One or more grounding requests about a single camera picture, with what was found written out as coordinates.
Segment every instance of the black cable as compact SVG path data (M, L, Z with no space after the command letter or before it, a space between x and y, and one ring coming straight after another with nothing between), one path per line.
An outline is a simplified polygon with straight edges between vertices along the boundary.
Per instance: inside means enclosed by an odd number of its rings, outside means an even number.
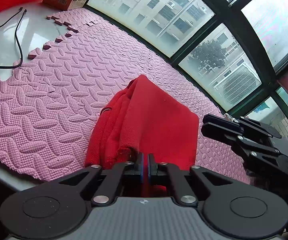
M16 13L16 14L14 14L12 17L10 17L6 22L4 22L1 26L0 26L0 28L1 27L3 27L7 22L9 22L13 17L15 17L17 14L19 14L21 11L22 11L22 7L19 9L19 11ZM22 19L23 19L23 17L24 17L24 14L27 12L27 10L25 9L24 10L24 12L23 12L23 14L22 14L22 17L20 18L20 20L19 20L19 22L18 22L18 24L17 24L17 26L16 26L16 29L15 29L15 39L16 39L16 42L17 42L17 45L18 45L18 48L19 48L19 52L20 52L20 54L21 54L21 61L19 62L19 64L17 64L17 65L15 65L15 66L0 66L0 69L14 69L14 68L17 68L17 67L19 67L19 66L21 66L22 65L22 63L23 63L23 52L22 52L22 47L21 47L21 45L19 44L19 41L18 41L18 38L17 38L17 29L18 29L18 26L19 26L19 24L21 23L21 21L22 21Z

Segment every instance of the green tree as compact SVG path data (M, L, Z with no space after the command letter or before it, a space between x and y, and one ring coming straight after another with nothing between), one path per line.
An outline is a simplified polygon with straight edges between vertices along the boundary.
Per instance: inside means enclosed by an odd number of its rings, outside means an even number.
M222 68L225 65L226 50L217 40L206 41L198 45L189 55L189 62L195 64L198 70L205 68L211 72L212 68Z

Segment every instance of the silver screw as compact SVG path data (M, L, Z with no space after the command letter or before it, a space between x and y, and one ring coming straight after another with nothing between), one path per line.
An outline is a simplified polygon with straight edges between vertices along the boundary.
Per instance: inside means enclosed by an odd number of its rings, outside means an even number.
M109 201L109 198L103 195L99 195L93 198L94 202L99 203L99 204L104 204Z
M191 204L191 203L194 203L196 201L196 198L194 198L193 196L190 196L190 195L186 195L186 196L182 196L180 200L183 203Z

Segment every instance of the white table surface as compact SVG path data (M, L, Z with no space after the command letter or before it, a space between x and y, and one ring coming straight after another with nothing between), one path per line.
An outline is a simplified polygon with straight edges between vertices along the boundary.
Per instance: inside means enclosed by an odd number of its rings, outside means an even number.
M42 3L18 5L0 12L0 25L18 12L20 7L27 9L27 13L19 25L17 36L23 50L24 62L29 62L27 59L29 51L37 47L42 48L45 42L54 41L57 36L65 34L68 30L66 26L55 24L54 20L46 20L47 15L60 10L46 7ZM0 28L0 65L10 66L20 58L14 33L22 12ZM11 73L11 70L0 69L1 80L7 80ZM24 190L40 183L30 176L11 171L2 163L0 163L0 181L14 190Z

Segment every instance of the folded red fabric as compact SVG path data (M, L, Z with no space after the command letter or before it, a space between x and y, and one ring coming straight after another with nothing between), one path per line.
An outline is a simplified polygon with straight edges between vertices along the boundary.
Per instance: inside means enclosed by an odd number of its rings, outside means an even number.
M153 153L156 162L188 170L195 162L198 124L196 114L140 75L101 111L85 166L110 169L116 162L136 160L142 152L145 162Z

